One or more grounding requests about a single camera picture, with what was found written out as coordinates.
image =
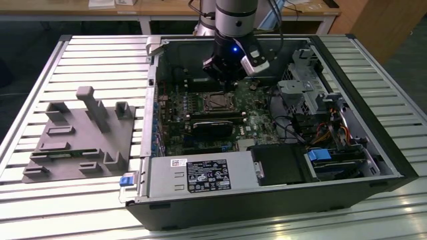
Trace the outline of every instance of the warning label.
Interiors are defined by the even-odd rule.
[[[187,162],[187,181],[191,193],[232,189],[227,160]]]

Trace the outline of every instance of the white table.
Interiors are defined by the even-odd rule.
[[[145,41],[147,36],[135,35],[73,36],[57,43],[0,146],[1,239],[376,240],[426,236],[427,117],[359,42],[343,36],[323,36],[322,41],[420,175],[394,192],[378,194],[348,209],[149,232],[119,202],[120,177],[23,184],[23,170],[48,121],[48,102],[84,107],[73,92],[79,86],[92,85],[95,98],[105,106],[128,101],[137,107],[129,170],[139,165],[148,80]]]

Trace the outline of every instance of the metal slat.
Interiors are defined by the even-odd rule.
[[[144,35],[99,35],[72,36],[72,39],[145,39]]]
[[[57,65],[105,65],[105,64],[144,64],[147,58],[144,56],[129,57],[96,57],[96,58],[63,58]]]
[[[382,116],[378,118],[380,124],[387,127],[404,126],[404,125],[420,125],[422,121],[415,118],[414,115],[403,116]]]
[[[427,158],[427,147],[426,148],[403,150],[402,153],[407,158],[408,157],[424,157],[424,158]]]
[[[7,222],[0,224],[0,232],[4,239],[23,239],[137,226],[141,224],[132,214],[120,209]]]
[[[352,85],[358,90],[363,89],[388,89],[390,85],[384,81],[354,81]],[[330,82],[332,90],[338,90],[338,86],[334,82]]]
[[[124,51],[65,51],[61,59],[69,58],[105,58],[105,57],[135,57],[147,56],[145,50],[124,50]]]
[[[416,136],[416,137],[403,137],[394,139],[395,144],[400,150],[407,149],[419,149],[426,148],[427,137],[426,136]]]
[[[95,90],[145,88],[147,84],[147,80],[59,82],[49,83],[45,91],[76,91],[81,86],[92,86]]]
[[[386,128],[390,137],[402,138],[402,137],[415,137],[427,135],[427,127],[420,126],[394,126]]]
[[[402,98],[394,97],[370,97],[364,99],[370,107],[399,106],[404,105]]]
[[[45,198],[56,197],[56,196],[65,196],[72,194],[87,194],[87,193],[104,193],[117,191],[120,188],[119,186],[119,179],[115,183],[108,184],[92,184],[92,185],[77,185],[77,186],[68,186],[68,187],[59,187],[59,188],[48,188],[48,189],[37,189],[37,190],[28,190],[28,191],[13,191],[5,192],[0,194],[0,202],[13,201],[13,200],[25,200],[33,198]]]
[[[330,74],[323,74],[327,81],[332,81]],[[348,73],[347,77],[351,81],[378,81],[383,80],[382,76],[378,73]]]
[[[51,83],[53,82],[83,82],[83,81],[108,81],[108,80],[132,80],[145,79],[147,71],[129,72],[96,72],[96,73],[67,73],[53,74]]]
[[[379,106],[371,107],[376,117],[412,115],[411,109],[406,106]]]
[[[57,66],[56,74],[148,71],[148,64]]]
[[[119,183],[120,176],[96,177],[88,179],[64,180],[64,181],[47,181],[36,182],[32,184],[16,183],[8,185],[0,185],[0,193],[13,193],[19,191],[36,191],[43,189],[57,189],[64,187],[84,186],[84,185],[101,185]]]
[[[360,51],[355,47],[332,47],[328,49],[332,56],[334,54],[360,54]]]
[[[346,74],[358,74],[358,73],[378,73],[375,68],[371,66],[343,66],[342,70]]]
[[[350,41],[324,42],[327,48],[355,48],[356,46]]]
[[[320,36],[322,42],[336,42],[336,43],[348,43],[348,38],[346,36]]]
[[[145,50],[145,44],[69,45],[65,51]]]
[[[360,53],[334,53],[332,56],[336,60],[366,59]]]
[[[140,98],[145,96],[147,89],[120,89],[120,90],[97,90],[93,93],[96,99],[119,99],[124,96],[128,98]],[[44,92],[40,101],[69,101],[77,100],[76,91]]]
[[[356,60],[336,60],[338,64],[344,66],[371,66],[370,62],[366,59],[356,59]]]
[[[147,42],[147,38],[84,38],[84,39],[77,39],[73,38],[69,41],[69,45],[87,45],[87,44],[144,44]]]

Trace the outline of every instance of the black cable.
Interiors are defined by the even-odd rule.
[[[268,5],[270,5],[270,8],[274,12],[274,15],[275,15],[275,18],[276,18],[276,21],[278,21],[278,28],[279,28],[279,34],[280,34],[280,46],[279,46],[279,49],[276,50],[276,53],[275,55],[278,56],[282,49],[283,49],[283,46],[284,46],[284,37],[283,37],[283,31],[282,31],[282,13],[280,13],[280,9],[279,9],[279,6],[276,4],[276,1],[275,0],[268,0]]]
[[[294,135],[294,137],[296,138],[296,140],[302,143],[302,144],[307,144],[306,140],[302,140],[302,136],[298,135],[295,132],[292,132],[290,129],[287,129],[286,126],[280,125],[276,121],[275,121],[275,125],[282,128],[284,130],[284,132],[288,132],[290,134]]]
[[[287,8],[287,9],[291,9],[291,10],[294,10],[294,11],[296,12],[296,21],[295,21],[295,22],[298,22],[298,21],[299,21],[299,17],[300,17],[299,13],[303,13],[303,11],[300,11],[300,10],[296,9],[296,5],[295,5],[292,2],[290,2],[288,0],[286,0],[286,1],[287,1],[290,4],[294,5],[294,8],[295,8],[295,9],[292,9],[292,8],[290,8],[290,7],[287,7],[287,6],[286,6],[286,8]]]
[[[268,95],[268,101],[267,101],[268,115],[270,115],[270,117],[271,117],[275,125],[284,130],[284,134],[287,134],[287,132],[288,132],[290,134],[294,135],[294,137],[296,137],[296,140],[298,140],[302,144],[307,144],[307,142],[306,142],[306,140],[302,138],[302,136],[299,136],[295,132],[292,132],[290,129],[287,129],[288,126],[286,127],[286,126],[283,126],[280,123],[276,122],[276,119],[278,119],[278,118],[282,118],[282,117],[286,117],[286,118],[287,118],[287,116],[283,116],[283,115],[276,116],[276,117],[272,116],[271,104],[272,104],[274,87],[275,87],[275,86],[272,86],[272,87],[270,88],[270,95]]]
[[[200,16],[205,16],[205,14],[192,5],[195,0],[189,0],[188,2],[188,7],[200,15]]]

